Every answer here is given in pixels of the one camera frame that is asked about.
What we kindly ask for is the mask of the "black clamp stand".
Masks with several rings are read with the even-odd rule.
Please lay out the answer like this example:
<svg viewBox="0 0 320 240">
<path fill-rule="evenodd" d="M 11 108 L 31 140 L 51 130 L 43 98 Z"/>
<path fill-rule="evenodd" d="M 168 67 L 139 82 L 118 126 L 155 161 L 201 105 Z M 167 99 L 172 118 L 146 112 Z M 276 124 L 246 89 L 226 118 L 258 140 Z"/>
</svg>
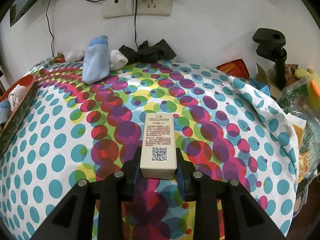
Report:
<svg viewBox="0 0 320 240">
<path fill-rule="evenodd" d="M 276 67 L 276 85 L 283 89 L 286 85 L 285 61 L 287 51 L 284 49 L 286 38 L 278 30 L 259 28 L 254 33 L 252 40 L 259 44 L 256 49 L 258 56 L 274 62 Z"/>
</svg>

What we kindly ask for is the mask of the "blue sock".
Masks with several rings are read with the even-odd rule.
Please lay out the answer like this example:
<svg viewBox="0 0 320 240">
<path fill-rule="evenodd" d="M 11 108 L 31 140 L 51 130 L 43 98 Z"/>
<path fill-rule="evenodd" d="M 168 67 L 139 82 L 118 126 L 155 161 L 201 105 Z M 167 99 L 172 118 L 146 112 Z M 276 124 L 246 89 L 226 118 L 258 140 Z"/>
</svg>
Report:
<svg viewBox="0 0 320 240">
<path fill-rule="evenodd" d="M 10 102 L 5 99 L 0 102 L 0 124 L 4 125 L 7 123 L 11 115 Z"/>
<path fill-rule="evenodd" d="M 82 67 L 82 81 L 87 85 L 91 85 L 104 79 L 109 73 L 108 37 L 100 35 L 93 38 L 86 48 Z"/>
</svg>

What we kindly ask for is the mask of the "black crumpled plastic bag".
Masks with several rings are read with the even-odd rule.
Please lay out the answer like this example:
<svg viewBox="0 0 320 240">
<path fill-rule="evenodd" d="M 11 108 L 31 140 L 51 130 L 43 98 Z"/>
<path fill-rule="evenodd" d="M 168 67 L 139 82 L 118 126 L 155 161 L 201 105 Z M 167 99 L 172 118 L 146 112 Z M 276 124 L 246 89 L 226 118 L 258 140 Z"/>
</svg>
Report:
<svg viewBox="0 0 320 240">
<path fill-rule="evenodd" d="M 159 60 L 172 60 L 177 56 L 165 39 L 153 46 L 149 46 L 148 41 L 144 41 L 139 45 L 137 51 L 122 45 L 119 51 L 128 59 L 128 64 L 155 63 Z"/>
</svg>

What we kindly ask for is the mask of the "white sock by wall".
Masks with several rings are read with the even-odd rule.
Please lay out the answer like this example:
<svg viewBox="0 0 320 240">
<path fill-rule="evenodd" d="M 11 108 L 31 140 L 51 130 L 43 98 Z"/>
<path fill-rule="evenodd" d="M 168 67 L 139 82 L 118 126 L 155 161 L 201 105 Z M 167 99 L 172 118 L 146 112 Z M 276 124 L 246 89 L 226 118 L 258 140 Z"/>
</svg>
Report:
<svg viewBox="0 0 320 240">
<path fill-rule="evenodd" d="M 110 71 L 117 71 L 128 64 L 128 59 L 118 50 L 110 52 Z"/>
</svg>

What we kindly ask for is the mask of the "blue sock by wall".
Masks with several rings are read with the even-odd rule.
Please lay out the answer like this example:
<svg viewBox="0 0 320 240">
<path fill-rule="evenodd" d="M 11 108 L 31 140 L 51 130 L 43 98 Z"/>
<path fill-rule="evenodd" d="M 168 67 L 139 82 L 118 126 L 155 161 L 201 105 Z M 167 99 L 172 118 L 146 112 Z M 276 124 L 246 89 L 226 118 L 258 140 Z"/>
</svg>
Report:
<svg viewBox="0 0 320 240">
<path fill-rule="evenodd" d="M 91 85 L 104 79 L 109 73 L 108 37 L 100 35 L 93 38 L 86 48 L 82 67 L 82 81 L 87 85 Z"/>
</svg>

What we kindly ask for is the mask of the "polka dot bed sheet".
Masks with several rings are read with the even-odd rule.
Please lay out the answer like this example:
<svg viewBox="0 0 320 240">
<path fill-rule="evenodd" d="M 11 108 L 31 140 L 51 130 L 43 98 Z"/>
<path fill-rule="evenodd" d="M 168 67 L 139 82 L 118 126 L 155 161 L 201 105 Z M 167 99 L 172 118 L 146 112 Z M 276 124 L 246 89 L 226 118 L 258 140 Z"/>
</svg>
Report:
<svg viewBox="0 0 320 240">
<path fill-rule="evenodd" d="M 92 85 L 82 63 L 31 68 L 37 92 L 1 158 L 1 219 L 30 239 L 80 180 L 104 180 L 144 152 L 123 204 L 125 239 L 191 239 L 195 204 L 173 174 L 173 149 L 214 180 L 238 180 L 283 234 L 293 218 L 298 141 L 287 114 L 247 81 L 215 68 L 135 63 Z"/>
</svg>

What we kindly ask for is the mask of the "yellow box under sheet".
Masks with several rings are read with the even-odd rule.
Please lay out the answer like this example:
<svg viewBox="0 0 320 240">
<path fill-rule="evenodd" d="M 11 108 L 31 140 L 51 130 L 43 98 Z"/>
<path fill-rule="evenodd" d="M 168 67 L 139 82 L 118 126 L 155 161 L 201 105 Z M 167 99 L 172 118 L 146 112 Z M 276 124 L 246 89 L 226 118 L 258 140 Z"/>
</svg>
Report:
<svg viewBox="0 0 320 240">
<path fill-rule="evenodd" d="M 290 120 L 292 126 L 294 127 L 294 130 L 298 138 L 298 146 L 299 148 L 301 148 L 306 128 L 306 120 L 299 118 L 291 113 L 287 113 L 287 117 Z"/>
</svg>

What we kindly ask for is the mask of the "red snack packet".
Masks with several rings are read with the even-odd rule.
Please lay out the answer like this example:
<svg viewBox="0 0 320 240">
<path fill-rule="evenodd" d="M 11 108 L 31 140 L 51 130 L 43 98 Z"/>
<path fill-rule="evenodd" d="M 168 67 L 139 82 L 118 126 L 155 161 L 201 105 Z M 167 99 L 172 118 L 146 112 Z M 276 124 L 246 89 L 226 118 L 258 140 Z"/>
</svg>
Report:
<svg viewBox="0 0 320 240">
<path fill-rule="evenodd" d="M 243 59 L 237 59 L 231 62 L 224 63 L 217 66 L 217 70 L 222 71 L 228 75 L 249 79 L 248 69 L 243 61 Z"/>
</svg>

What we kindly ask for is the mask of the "yellow knitted dinosaur toy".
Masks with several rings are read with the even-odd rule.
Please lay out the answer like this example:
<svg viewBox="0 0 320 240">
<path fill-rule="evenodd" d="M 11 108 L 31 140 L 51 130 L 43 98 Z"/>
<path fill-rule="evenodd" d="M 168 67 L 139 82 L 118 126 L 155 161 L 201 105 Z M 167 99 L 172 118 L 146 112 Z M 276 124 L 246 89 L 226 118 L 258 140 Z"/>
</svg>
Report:
<svg viewBox="0 0 320 240">
<path fill-rule="evenodd" d="M 295 77 L 297 79 L 307 78 L 307 88 L 309 93 L 309 100 L 313 108 L 319 108 L 319 76 L 314 70 L 306 70 L 297 68 L 295 70 Z"/>
</svg>

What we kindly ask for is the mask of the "small red wrapper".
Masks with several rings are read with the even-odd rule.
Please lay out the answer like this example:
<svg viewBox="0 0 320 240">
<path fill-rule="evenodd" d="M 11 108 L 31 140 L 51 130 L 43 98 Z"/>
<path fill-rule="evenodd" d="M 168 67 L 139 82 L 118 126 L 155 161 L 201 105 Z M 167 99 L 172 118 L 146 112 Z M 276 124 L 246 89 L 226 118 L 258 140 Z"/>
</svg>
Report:
<svg viewBox="0 0 320 240">
<path fill-rule="evenodd" d="M 63 53 L 58 53 L 56 57 L 53 59 L 54 63 L 64 63 L 65 62 L 65 57 Z"/>
</svg>

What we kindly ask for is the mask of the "white wall socket plate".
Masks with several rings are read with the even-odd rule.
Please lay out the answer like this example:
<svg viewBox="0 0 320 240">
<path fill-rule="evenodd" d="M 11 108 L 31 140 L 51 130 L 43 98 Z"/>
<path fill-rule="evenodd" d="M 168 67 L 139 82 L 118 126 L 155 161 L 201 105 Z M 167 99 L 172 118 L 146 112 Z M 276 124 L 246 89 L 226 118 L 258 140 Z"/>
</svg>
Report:
<svg viewBox="0 0 320 240">
<path fill-rule="evenodd" d="M 170 16 L 173 0 L 104 0 L 102 15 L 104 19 L 133 16 L 137 3 L 138 15 Z"/>
</svg>

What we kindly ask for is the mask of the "white crumpled tissue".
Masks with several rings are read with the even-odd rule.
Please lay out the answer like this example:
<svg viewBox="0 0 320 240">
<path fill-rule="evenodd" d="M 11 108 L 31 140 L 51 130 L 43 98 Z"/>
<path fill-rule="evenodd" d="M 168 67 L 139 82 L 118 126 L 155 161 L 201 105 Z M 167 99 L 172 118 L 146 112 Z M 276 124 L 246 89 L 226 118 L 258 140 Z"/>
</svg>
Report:
<svg viewBox="0 0 320 240">
<path fill-rule="evenodd" d="M 65 62 L 67 63 L 80 62 L 85 57 L 85 51 L 84 50 L 65 51 L 63 52 L 63 56 L 65 58 Z"/>
</svg>

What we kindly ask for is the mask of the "red round tray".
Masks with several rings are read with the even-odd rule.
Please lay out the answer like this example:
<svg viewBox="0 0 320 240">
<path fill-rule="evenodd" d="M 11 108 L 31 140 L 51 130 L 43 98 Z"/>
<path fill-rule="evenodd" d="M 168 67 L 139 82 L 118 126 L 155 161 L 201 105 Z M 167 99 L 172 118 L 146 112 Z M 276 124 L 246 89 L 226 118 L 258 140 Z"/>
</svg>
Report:
<svg viewBox="0 0 320 240">
<path fill-rule="evenodd" d="M 1 130 L 1 157 L 6 153 L 10 143 L 16 135 L 22 121 L 31 107 L 36 92 L 37 92 L 37 76 L 35 74 L 28 74 L 17 82 L 15 82 L 1 97 L 1 102 L 8 98 L 9 94 L 17 85 L 26 88 L 26 94 L 22 97 L 17 107 L 10 114 L 8 121 Z"/>
</svg>

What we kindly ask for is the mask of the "clear plastic bag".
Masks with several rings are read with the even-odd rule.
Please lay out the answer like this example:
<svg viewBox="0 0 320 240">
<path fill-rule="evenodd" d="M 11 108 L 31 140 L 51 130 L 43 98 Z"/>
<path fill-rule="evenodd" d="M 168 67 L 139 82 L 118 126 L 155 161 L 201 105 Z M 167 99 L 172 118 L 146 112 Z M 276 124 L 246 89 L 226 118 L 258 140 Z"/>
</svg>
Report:
<svg viewBox="0 0 320 240">
<path fill-rule="evenodd" d="M 277 103 L 289 115 L 302 135 L 299 143 L 299 164 L 302 175 L 313 172 L 319 164 L 319 92 L 316 80 L 303 77 L 285 87 Z"/>
</svg>

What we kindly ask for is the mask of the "tall beige QR box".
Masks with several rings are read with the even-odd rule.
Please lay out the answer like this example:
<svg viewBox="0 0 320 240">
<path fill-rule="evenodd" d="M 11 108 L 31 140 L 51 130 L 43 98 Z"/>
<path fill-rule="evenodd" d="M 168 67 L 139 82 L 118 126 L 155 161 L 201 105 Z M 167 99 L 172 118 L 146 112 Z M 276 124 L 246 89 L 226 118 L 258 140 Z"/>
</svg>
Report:
<svg viewBox="0 0 320 240">
<path fill-rule="evenodd" d="M 177 169 L 173 115 L 145 116 L 140 170 L 144 178 L 172 180 Z"/>
</svg>

